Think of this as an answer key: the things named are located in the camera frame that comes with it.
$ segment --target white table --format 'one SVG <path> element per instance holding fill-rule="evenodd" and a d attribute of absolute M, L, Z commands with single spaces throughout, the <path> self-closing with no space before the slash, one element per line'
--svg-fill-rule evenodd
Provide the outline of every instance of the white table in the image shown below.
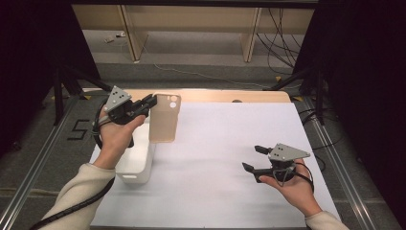
<path fill-rule="evenodd" d="M 148 183 L 116 178 L 92 226 L 305 228 L 303 214 L 241 165 L 269 167 L 254 146 L 277 143 L 311 152 L 293 103 L 183 103 L 176 140 L 157 145 Z M 339 218 L 314 155 L 304 161 L 322 209 Z"/>

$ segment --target white plastic box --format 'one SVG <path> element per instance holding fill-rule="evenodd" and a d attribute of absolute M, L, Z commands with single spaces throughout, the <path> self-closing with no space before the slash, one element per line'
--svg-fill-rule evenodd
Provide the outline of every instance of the white plastic box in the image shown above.
<path fill-rule="evenodd" d="M 127 149 L 116 166 L 116 174 L 124 183 L 147 183 L 156 144 L 150 143 L 149 122 L 135 129 L 134 146 Z"/>

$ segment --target beige wall panel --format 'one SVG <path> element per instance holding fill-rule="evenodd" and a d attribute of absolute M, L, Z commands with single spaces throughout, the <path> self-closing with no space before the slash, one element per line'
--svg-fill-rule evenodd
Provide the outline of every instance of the beige wall panel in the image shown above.
<path fill-rule="evenodd" d="M 270 9 L 277 25 L 280 23 L 280 10 Z M 282 14 L 282 32 L 286 35 L 304 35 L 310 23 L 314 10 L 284 9 Z M 268 9 L 262 9 L 258 33 L 275 34 L 277 32 L 274 21 Z"/>
<path fill-rule="evenodd" d="M 117 6 L 72 5 L 83 30 L 122 31 L 123 22 Z"/>
<path fill-rule="evenodd" d="M 125 6 L 137 31 L 250 33 L 256 9 Z"/>

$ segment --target floor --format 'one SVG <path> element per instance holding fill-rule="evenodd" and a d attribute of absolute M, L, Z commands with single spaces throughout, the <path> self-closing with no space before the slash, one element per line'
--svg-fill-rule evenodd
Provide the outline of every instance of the floor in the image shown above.
<path fill-rule="evenodd" d="M 268 56 L 267 49 L 259 38 L 250 62 L 244 62 L 239 37 L 237 34 L 214 33 L 150 33 L 141 60 L 134 63 L 127 49 L 125 37 L 115 37 L 110 43 L 104 42 L 108 36 L 120 32 L 83 31 L 93 58 L 97 63 L 101 79 L 108 84 L 117 84 L 124 88 L 234 88 L 261 90 L 277 83 L 277 77 L 285 79 L 292 71 L 289 66 L 274 56 Z M 270 43 L 261 34 L 267 44 Z M 293 51 L 300 51 L 302 35 L 286 35 L 284 40 Z M 282 46 L 278 38 L 276 44 Z M 294 65 L 296 53 L 290 56 L 285 50 L 274 47 L 278 55 Z M 80 82 L 83 88 L 94 88 L 88 82 Z M 305 110 L 314 107 L 314 97 L 300 96 L 299 81 L 286 86 L 286 91 L 304 119 L 309 113 Z M 89 128 L 102 96 L 100 91 L 88 94 L 92 99 L 78 101 L 65 128 L 58 136 L 58 141 L 51 147 L 52 154 L 41 170 L 39 178 L 34 183 L 34 190 L 19 211 L 12 229 L 27 229 L 53 205 L 58 190 L 73 177 L 79 165 L 88 161 L 94 143 L 90 140 L 90 132 L 84 131 L 84 138 L 79 142 L 66 141 L 74 135 L 72 127 Z M 345 131 L 340 126 L 339 118 L 335 116 L 333 106 L 324 100 L 324 120 L 320 124 L 310 117 L 304 124 L 310 145 L 319 161 L 323 176 L 337 207 L 342 221 L 349 229 L 401 229 L 391 210 L 373 185 L 368 173 L 357 161 L 355 150 L 351 146 Z M 43 150 L 49 133 L 53 131 L 55 118 L 53 92 L 44 100 L 44 107 L 33 117 L 32 125 L 21 140 L 21 150 L 11 150 L 0 159 L 0 209 L 5 210 L 16 189 L 28 173 L 37 153 Z M 343 180 L 337 173 L 336 159 L 342 162 L 350 182 Z M 349 183 L 348 190 L 343 184 Z M 358 199 L 350 197 L 355 193 Z M 372 224 L 362 223 L 362 217 L 354 212 L 354 205 L 365 208 Z"/>

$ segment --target phone case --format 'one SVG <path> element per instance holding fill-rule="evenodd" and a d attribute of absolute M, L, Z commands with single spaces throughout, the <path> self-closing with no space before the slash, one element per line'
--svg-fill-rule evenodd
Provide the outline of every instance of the phone case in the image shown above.
<path fill-rule="evenodd" d="M 176 137 L 181 97 L 178 94 L 156 92 L 157 105 L 150 110 L 149 142 L 172 142 Z"/>

